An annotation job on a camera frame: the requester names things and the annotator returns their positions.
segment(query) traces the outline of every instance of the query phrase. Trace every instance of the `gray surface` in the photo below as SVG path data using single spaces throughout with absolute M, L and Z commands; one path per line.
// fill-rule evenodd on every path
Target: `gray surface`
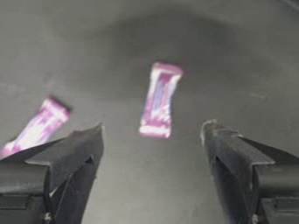
M 267 0 L 0 0 L 1 144 L 48 94 L 73 107 L 53 138 L 107 126 L 85 224 L 223 223 L 207 119 L 299 154 L 298 19 Z M 169 140 L 137 135 L 156 60 L 185 70 Z

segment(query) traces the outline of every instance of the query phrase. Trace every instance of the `pink candy wrapper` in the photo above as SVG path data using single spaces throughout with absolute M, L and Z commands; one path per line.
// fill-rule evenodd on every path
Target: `pink candy wrapper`
M 140 122 L 140 135 L 168 138 L 172 132 L 171 99 L 183 70 L 173 65 L 153 63 L 151 84 Z
M 52 133 L 69 120 L 69 116 L 69 111 L 52 98 L 48 98 L 19 137 L 4 146 L 0 158 L 44 144 Z

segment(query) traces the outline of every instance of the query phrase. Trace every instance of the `candy wrapper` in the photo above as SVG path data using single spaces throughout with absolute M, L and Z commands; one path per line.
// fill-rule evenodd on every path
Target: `candy wrapper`
M 71 112 L 52 98 L 48 98 L 19 137 L 1 149 L 0 158 L 44 144 L 52 133 L 69 120 L 69 116 Z
M 171 100 L 183 70 L 173 65 L 153 63 L 151 84 L 140 122 L 140 135 L 168 138 L 172 132 Z

